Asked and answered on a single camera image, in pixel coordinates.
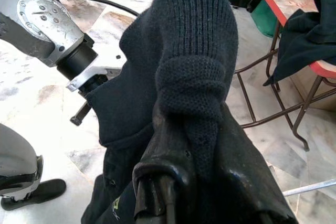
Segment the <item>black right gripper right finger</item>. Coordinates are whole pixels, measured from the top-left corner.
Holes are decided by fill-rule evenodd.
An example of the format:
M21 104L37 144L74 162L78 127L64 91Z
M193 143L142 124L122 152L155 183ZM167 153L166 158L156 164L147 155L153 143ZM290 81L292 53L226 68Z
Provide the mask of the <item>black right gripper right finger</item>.
M227 105L193 109L194 223L293 223L266 161Z

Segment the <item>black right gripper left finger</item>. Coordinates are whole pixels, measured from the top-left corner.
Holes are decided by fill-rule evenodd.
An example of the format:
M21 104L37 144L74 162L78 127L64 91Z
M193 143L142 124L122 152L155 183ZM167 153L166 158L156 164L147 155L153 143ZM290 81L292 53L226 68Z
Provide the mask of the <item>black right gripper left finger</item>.
M191 146L198 183L196 223L218 223L214 152L221 104L238 48L228 0L153 0L133 23L140 42L158 46L155 86L161 112L178 116Z

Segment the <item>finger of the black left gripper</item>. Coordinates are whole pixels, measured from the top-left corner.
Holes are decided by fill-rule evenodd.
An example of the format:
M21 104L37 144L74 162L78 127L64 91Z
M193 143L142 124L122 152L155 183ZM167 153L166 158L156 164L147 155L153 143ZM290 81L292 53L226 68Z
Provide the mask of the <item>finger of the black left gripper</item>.
M79 126L90 110L91 106L85 102L83 106L77 111L77 113L71 117L71 123L73 123L75 126Z

